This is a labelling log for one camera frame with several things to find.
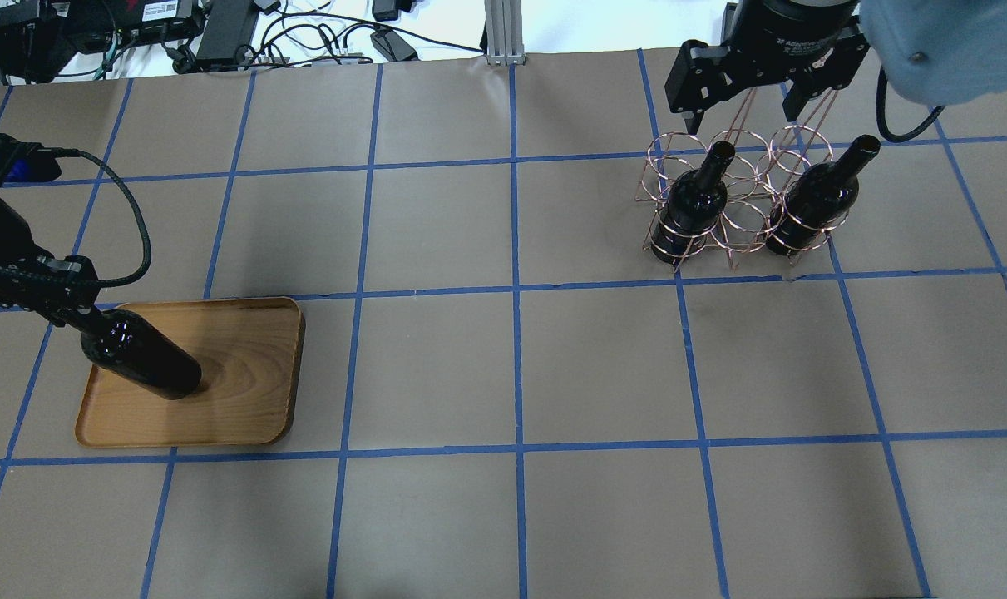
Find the bottle neck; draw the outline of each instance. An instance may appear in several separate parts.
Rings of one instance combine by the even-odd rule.
[[[700,192],[712,192],[715,186],[724,177],[724,171],[728,164],[732,164],[732,157],[736,155],[736,148],[728,141],[717,141],[709,148],[704,163],[696,171],[694,185]]]
[[[869,160],[876,158],[876,153],[880,151],[880,141],[873,136],[860,136],[850,144],[844,155],[839,156],[839,160],[829,166],[826,174],[827,182],[835,187],[843,187],[857,174],[861,168],[869,163]]]

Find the metal post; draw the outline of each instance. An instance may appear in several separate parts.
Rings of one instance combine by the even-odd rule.
[[[484,0],[488,64],[526,64],[522,42],[522,0]]]

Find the sticker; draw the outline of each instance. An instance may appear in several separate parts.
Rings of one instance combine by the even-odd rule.
[[[159,19],[172,19],[177,16],[177,0],[168,2],[153,2],[145,5],[145,14],[141,20],[154,21]]]

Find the black bottle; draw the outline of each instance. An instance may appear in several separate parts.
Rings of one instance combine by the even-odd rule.
[[[735,155],[732,144],[717,141],[697,170],[687,171],[671,185],[666,208],[652,233],[652,251],[660,261],[673,265],[675,256],[692,255],[704,246],[706,238],[695,236],[712,228],[724,210],[728,192],[721,177]]]
[[[766,247],[774,254],[794,256],[807,249],[818,238],[818,231],[846,212],[857,200],[857,174],[880,151],[880,141],[873,136],[860,136],[850,144],[844,155],[831,163],[815,164],[803,173],[784,196],[784,205],[792,216],[784,215],[777,205],[769,216],[776,227],[766,239]]]
[[[80,329],[82,350],[93,363],[168,400],[184,398],[198,387],[200,368],[194,357],[140,315],[109,310],[92,322]]]

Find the brown wooden tray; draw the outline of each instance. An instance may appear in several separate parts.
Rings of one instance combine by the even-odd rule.
[[[124,304],[196,357],[202,391],[177,401],[93,365],[74,436],[91,448],[274,443],[293,423],[303,315],[286,297]]]

